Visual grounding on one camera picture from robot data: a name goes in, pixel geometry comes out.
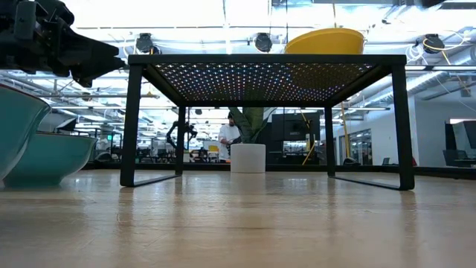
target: white shirt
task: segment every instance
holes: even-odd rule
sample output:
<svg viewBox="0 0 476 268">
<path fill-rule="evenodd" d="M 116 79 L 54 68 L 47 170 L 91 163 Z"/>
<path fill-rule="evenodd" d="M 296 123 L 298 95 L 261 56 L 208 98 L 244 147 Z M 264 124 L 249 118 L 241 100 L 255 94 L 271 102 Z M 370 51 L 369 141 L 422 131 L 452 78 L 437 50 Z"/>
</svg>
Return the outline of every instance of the white shirt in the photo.
<svg viewBox="0 0 476 268">
<path fill-rule="evenodd" d="M 239 138 L 239 130 L 237 126 L 231 127 L 229 124 L 226 124 L 220 128 L 220 133 L 218 134 L 218 141 L 221 141 L 222 139 L 231 141 L 231 140 L 234 140 L 235 138 Z M 219 159 L 220 160 L 230 159 L 230 154 L 228 153 L 228 149 L 226 145 L 223 143 L 220 143 Z"/>
</svg>

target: potted plant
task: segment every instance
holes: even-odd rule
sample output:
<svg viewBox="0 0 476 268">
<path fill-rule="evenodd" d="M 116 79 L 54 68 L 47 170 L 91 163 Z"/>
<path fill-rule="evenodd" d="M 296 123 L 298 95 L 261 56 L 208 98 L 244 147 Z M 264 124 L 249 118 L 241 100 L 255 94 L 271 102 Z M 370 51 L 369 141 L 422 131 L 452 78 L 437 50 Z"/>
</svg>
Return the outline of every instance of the potted plant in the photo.
<svg viewBox="0 0 476 268">
<path fill-rule="evenodd" d="M 242 112 L 236 107 L 229 109 L 242 140 L 241 144 L 231 145 L 231 172 L 264 173 L 266 146 L 255 143 L 276 108 L 243 107 Z"/>
</svg>

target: teal bowl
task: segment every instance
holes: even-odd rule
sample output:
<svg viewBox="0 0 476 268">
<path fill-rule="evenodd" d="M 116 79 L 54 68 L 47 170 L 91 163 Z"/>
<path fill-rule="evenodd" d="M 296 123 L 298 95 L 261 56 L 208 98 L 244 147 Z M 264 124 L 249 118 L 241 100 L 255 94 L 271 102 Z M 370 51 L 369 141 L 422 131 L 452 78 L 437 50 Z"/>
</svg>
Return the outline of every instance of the teal bowl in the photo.
<svg viewBox="0 0 476 268">
<path fill-rule="evenodd" d="M 39 123 L 50 111 L 43 100 L 0 86 L 0 179 L 18 163 Z"/>
<path fill-rule="evenodd" d="M 22 159 L 3 179 L 7 187 L 42 187 L 61 183 L 67 175 L 83 168 L 95 138 L 53 133 L 36 133 Z"/>
</svg>

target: black metal table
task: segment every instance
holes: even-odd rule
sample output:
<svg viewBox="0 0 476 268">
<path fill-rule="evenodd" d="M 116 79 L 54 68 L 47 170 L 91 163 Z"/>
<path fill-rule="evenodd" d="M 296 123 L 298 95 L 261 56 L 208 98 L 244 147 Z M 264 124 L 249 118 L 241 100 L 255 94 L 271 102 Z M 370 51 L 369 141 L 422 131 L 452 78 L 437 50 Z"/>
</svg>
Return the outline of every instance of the black metal table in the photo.
<svg viewBox="0 0 476 268">
<path fill-rule="evenodd" d="M 120 184 L 135 187 L 181 176 L 186 107 L 323 107 L 326 140 L 333 140 L 332 107 L 381 78 L 393 78 L 400 186 L 335 176 L 334 145 L 327 143 L 329 177 L 394 190 L 414 188 L 403 55 L 177 54 L 129 56 Z M 135 182 L 135 146 L 145 77 L 178 106 L 175 175 Z"/>
</svg>

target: wall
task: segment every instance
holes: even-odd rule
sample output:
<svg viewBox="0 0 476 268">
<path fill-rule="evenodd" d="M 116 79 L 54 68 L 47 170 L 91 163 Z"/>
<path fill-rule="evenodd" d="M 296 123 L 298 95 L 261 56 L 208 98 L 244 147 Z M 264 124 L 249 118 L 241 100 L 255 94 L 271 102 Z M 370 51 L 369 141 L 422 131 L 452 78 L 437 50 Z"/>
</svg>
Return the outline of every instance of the wall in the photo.
<svg viewBox="0 0 476 268">
<path fill-rule="evenodd" d="M 445 121 L 450 118 L 476 118 L 461 103 L 438 103 L 432 101 L 416 102 L 416 128 L 418 130 L 418 149 L 420 166 L 445 167 L 443 150 L 445 143 Z"/>
<path fill-rule="evenodd" d="M 348 121 L 347 132 L 356 133 L 370 129 L 372 133 L 372 159 L 374 165 L 381 165 L 383 159 L 390 157 L 390 163 L 398 163 L 398 151 L 396 147 L 395 112 L 393 105 L 388 111 L 372 111 L 364 116 L 363 121 Z M 419 148 L 417 142 L 417 126 L 415 117 L 415 100 L 408 99 L 410 112 L 410 128 L 413 155 L 418 162 Z M 334 127 L 334 137 L 344 135 L 343 127 Z M 321 137 L 325 137 L 325 131 L 321 131 Z"/>
</svg>

